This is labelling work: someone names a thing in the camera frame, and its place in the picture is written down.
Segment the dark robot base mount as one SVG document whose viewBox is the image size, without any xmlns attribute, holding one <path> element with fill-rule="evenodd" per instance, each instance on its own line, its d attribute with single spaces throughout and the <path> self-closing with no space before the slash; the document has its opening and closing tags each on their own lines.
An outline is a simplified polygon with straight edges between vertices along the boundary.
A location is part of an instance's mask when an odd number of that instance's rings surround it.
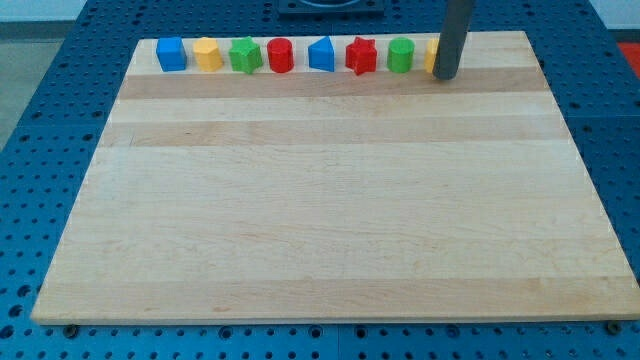
<svg viewBox="0 0 640 360">
<path fill-rule="evenodd" d="M 281 17 L 325 15 L 380 15 L 385 11 L 383 0 L 274 0 Z"/>
</svg>

